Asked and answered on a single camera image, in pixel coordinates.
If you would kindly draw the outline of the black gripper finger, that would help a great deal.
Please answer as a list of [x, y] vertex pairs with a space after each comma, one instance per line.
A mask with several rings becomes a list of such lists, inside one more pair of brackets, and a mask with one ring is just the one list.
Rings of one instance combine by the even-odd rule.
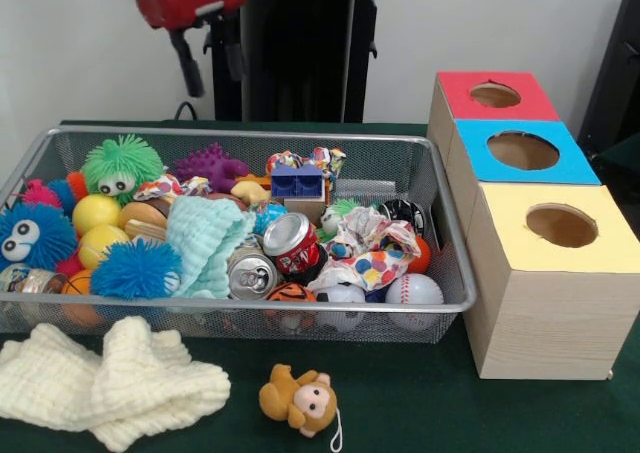
[[205, 93], [204, 86], [198, 64], [185, 39], [184, 30], [170, 30], [169, 38], [176, 51], [188, 95], [193, 98], [201, 98]]
[[246, 60], [242, 48], [241, 18], [239, 15], [222, 17], [223, 46], [232, 81], [241, 82], [246, 76]]

